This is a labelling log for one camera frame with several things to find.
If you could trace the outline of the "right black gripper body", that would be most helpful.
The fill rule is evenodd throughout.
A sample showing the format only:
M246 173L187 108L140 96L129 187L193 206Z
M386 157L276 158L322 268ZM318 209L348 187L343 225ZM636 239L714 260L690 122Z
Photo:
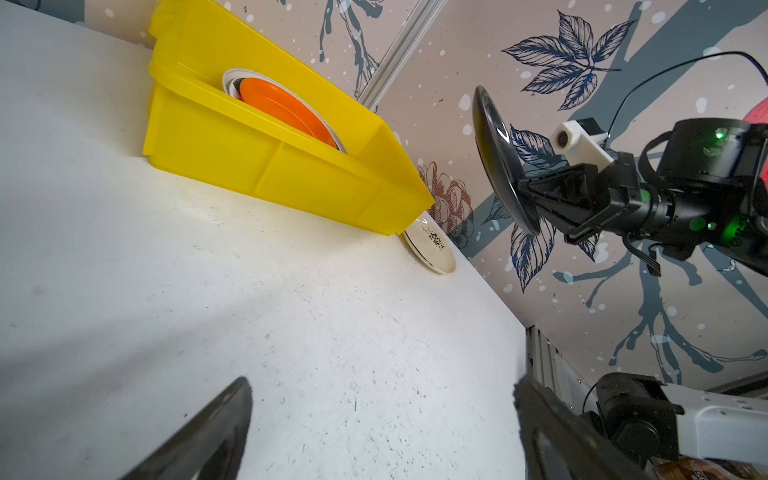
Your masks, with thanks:
M638 161L630 153L620 152L601 172L593 165L570 168L563 192L573 207L565 214L568 240L602 231L652 237L672 222L672 198L641 178Z

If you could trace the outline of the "green red rimmed white plate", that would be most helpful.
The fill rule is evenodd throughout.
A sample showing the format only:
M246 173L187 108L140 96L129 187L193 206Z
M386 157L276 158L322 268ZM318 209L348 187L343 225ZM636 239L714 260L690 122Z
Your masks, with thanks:
M222 75L224 90L233 98L346 154L330 125L307 102L260 73L234 68Z

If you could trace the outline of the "orange plate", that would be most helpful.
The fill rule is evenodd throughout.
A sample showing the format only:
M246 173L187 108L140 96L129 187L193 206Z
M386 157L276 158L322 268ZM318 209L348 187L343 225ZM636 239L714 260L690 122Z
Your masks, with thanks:
M283 87L269 80L250 77L240 81L238 92L246 104L339 150L331 130L321 117Z

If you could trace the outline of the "black plate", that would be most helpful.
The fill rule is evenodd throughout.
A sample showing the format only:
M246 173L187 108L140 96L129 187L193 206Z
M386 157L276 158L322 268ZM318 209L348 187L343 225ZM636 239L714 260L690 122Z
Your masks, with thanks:
M540 217L529 193L520 192L525 172L504 120L488 91L479 85L472 97L476 147L486 176L512 220L526 233L540 234Z

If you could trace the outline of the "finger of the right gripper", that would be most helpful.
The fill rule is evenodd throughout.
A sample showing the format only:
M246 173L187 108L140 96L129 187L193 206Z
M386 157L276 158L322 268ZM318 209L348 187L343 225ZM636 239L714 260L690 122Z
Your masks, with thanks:
M587 221L594 215L594 166L566 167L540 176L524 175L517 183L538 214L568 237L569 243L593 232Z

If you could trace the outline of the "cream plate with dark patch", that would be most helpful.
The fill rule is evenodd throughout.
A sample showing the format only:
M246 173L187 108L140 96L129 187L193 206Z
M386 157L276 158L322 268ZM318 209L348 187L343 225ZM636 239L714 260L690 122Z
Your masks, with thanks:
M456 271L457 260L452 242L427 212L406 228L403 238L429 269L441 275L450 275Z

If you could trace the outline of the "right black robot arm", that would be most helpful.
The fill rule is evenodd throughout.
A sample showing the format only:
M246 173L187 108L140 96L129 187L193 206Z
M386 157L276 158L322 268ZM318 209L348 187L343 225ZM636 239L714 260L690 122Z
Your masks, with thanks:
M547 221L570 243L599 233L619 236L627 252L659 276L661 259L687 261L695 251L720 255L730 276L767 271L767 127L723 118L677 122L646 154L611 154L592 121L564 124L556 152L568 166L529 177L509 169L509 208L527 231ZM682 457L763 464L767 402L684 387L678 376L608 374L596 386L588 419L638 465Z

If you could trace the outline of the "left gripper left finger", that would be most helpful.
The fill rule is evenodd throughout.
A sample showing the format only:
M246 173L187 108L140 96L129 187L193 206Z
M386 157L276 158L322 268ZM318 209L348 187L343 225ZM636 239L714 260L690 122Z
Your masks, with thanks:
M252 388L239 377L126 479L235 479L246 449Z

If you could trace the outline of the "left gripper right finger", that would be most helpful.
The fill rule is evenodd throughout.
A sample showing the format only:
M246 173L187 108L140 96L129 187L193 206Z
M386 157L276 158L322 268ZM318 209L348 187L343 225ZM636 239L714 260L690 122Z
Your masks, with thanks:
M515 385L529 479L622 480L647 475L531 375Z

